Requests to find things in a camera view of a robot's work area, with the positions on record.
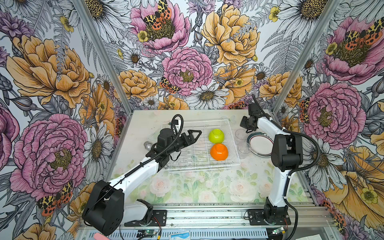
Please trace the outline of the clear glass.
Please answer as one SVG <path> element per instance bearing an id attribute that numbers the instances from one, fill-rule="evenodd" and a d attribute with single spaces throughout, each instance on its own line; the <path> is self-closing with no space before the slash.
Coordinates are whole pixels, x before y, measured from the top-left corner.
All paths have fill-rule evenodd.
<path id="1" fill-rule="evenodd" d="M 246 143 L 247 142 L 247 138 L 248 138 L 248 135 L 246 133 L 246 130 L 241 128 L 241 129 L 237 129 L 235 131 L 235 140 L 236 140 L 236 143 L 237 144 L 242 144 L 242 143 Z"/>
<path id="2" fill-rule="evenodd" d="M 237 145 L 238 151 L 243 155 L 248 155 L 250 150 L 250 145 L 247 142 L 241 142 Z"/>

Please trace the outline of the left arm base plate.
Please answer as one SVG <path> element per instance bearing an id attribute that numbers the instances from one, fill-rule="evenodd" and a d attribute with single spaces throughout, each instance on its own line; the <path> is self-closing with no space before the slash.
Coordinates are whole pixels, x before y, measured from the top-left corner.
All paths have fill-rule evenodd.
<path id="1" fill-rule="evenodd" d="M 124 223 L 125 227 L 165 227 L 167 223 L 167 210 L 153 210 L 148 222 L 146 220 Z"/>

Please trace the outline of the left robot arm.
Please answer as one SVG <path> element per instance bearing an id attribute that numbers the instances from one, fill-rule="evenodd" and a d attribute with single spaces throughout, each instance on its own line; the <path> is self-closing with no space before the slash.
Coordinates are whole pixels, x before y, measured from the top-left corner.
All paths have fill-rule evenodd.
<path id="1" fill-rule="evenodd" d="M 126 205 L 126 198 L 148 178 L 163 169 L 173 153 L 195 144 L 201 134 L 200 130 L 176 134 L 171 128 L 162 129 L 158 141 L 132 170 L 109 182 L 99 181 L 95 184 L 82 214 L 85 224 L 106 236 L 112 234 L 121 224 L 150 224 L 153 206 L 142 199 Z"/>

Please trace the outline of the pink wooden plate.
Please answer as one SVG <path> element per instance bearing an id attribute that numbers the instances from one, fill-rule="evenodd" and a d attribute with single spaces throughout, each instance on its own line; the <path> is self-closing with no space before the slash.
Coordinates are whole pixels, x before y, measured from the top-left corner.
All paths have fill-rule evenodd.
<path id="1" fill-rule="evenodd" d="M 270 158 L 272 155 L 273 140 L 267 134 L 255 132 L 248 136 L 247 144 L 249 150 L 261 158 Z"/>

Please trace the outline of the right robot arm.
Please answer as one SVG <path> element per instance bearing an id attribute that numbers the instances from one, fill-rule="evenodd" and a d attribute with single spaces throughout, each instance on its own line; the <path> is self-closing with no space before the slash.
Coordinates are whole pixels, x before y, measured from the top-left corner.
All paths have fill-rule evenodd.
<path id="1" fill-rule="evenodd" d="M 288 217 L 287 192 L 292 174 L 303 163 L 302 137 L 288 133 L 266 114 L 258 102 L 248 107 L 249 116 L 242 118 L 240 126 L 253 132 L 260 130 L 273 140 L 272 163 L 277 170 L 271 193 L 266 198 L 262 211 L 256 211 L 255 218 L 262 219 L 265 225 L 290 224 Z"/>

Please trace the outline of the orange bowl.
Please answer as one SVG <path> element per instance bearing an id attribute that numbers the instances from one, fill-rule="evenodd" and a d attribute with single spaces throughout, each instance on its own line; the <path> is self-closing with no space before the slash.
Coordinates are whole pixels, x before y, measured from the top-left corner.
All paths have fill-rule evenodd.
<path id="1" fill-rule="evenodd" d="M 216 161 L 225 161 L 229 156 L 229 151 L 224 144 L 218 143 L 212 146 L 210 155 Z"/>

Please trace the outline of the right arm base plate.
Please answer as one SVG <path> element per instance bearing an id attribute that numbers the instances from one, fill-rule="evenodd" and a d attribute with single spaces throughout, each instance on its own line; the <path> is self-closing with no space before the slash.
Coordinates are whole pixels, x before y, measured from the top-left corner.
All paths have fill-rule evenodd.
<path id="1" fill-rule="evenodd" d="M 247 214 L 251 226 L 289 226 L 292 224 L 287 211 L 283 214 L 268 215 L 262 209 L 250 209 L 247 210 Z"/>

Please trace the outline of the lime green bowl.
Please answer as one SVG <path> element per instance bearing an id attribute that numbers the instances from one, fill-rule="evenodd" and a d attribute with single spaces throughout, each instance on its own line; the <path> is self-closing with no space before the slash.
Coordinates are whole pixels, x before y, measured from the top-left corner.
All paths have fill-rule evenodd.
<path id="1" fill-rule="evenodd" d="M 220 129 L 213 129 L 209 133 L 209 141 L 213 144 L 221 144 L 225 140 L 225 134 Z"/>

